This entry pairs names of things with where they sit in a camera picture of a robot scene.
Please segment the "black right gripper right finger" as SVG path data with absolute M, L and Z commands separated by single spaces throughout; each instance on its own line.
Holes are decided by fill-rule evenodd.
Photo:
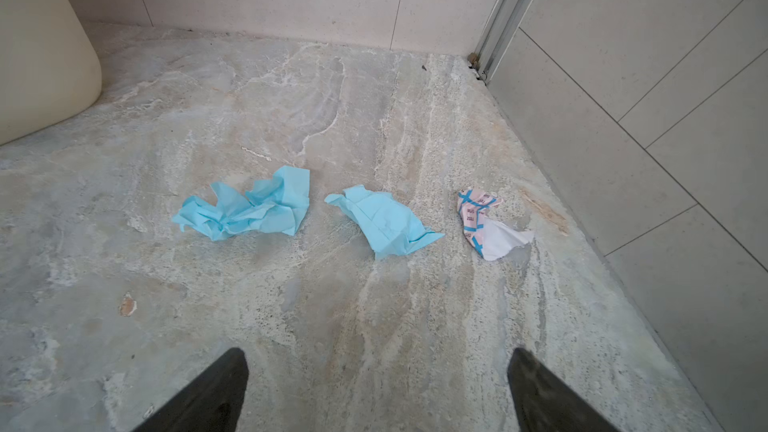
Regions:
M 618 431 L 525 348 L 514 350 L 507 379 L 521 431 Z

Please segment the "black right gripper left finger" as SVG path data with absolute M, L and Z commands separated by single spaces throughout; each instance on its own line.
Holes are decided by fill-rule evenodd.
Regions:
M 248 378 L 244 351 L 230 348 L 135 431 L 235 432 Z

